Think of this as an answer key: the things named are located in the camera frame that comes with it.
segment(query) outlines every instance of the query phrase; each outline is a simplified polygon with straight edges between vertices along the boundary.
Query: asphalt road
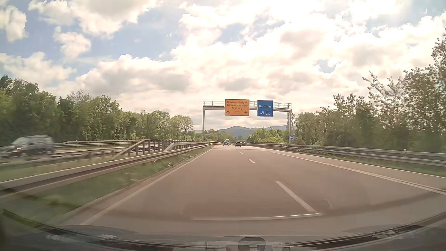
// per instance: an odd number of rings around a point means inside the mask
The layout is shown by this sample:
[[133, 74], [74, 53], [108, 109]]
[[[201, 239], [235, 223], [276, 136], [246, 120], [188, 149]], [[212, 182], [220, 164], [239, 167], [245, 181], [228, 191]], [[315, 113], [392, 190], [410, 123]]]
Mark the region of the asphalt road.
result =
[[437, 176], [216, 146], [61, 224], [156, 234], [345, 236], [442, 213], [444, 188], [446, 178]]

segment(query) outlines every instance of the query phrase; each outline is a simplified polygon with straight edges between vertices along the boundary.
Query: car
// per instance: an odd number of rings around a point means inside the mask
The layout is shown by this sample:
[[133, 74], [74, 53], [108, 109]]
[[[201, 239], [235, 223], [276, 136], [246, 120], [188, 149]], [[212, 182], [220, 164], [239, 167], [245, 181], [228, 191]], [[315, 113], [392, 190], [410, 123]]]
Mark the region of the car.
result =
[[20, 137], [10, 145], [2, 147], [0, 150], [0, 156], [12, 157], [12, 156], [24, 156], [24, 155], [36, 155], [40, 153], [54, 153], [54, 141], [48, 135], [34, 135]]

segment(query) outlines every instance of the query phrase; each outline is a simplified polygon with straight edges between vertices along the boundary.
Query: hill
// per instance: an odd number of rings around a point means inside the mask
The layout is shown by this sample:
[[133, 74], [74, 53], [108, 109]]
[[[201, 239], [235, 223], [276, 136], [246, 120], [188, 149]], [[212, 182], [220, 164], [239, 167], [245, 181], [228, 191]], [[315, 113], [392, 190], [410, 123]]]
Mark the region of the hill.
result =
[[[256, 129], [259, 129], [259, 127], [253, 127], [253, 128], [247, 128], [244, 126], [233, 126], [225, 129], [219, 129], [217, 131], [222, 132], [225, 131], [227, 133], [232, 134], [234, 137], [242, 136], [243, 138], [246, 138], [249, 134], [252, 134]], [[273, 126], [273, 129], [281, 129], [285, 130], [286, 125], [277, 125]], [[195, 130], [196, 133], [201, 133], [201, 130]]]

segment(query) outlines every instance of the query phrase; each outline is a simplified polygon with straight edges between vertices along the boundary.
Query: overhead sign gantry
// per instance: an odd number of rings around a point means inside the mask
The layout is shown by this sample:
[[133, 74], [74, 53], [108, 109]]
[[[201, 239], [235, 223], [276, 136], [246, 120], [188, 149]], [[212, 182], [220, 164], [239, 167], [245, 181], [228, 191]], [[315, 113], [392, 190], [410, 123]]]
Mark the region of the overhead sign gantry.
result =
[[288, 129], [291, 134], [291, 113], [290, 103], [274, 103], [272, 100], [250, 101], [246, 99], [225, 99], [225, 101], [203, 101], [203, 121], [202, 132], [204, 138], [204, 121], [206, 110], [224, 110], [225, 116], [249, 116], [249, 110], [257, 110], [259, 117], [273, 117], [273, 112], [288, 113]]

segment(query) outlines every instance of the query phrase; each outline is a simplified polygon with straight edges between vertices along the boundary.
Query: blue direction sign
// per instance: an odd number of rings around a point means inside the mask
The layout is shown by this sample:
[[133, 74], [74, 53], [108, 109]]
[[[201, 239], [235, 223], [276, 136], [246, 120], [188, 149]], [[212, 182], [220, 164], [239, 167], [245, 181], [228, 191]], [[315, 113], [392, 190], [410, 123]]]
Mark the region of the blue direction sign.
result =
[[257, 116], [258, 117], [272, 117], [273, 116], [273, 101], [272, 100], [257, 100]]

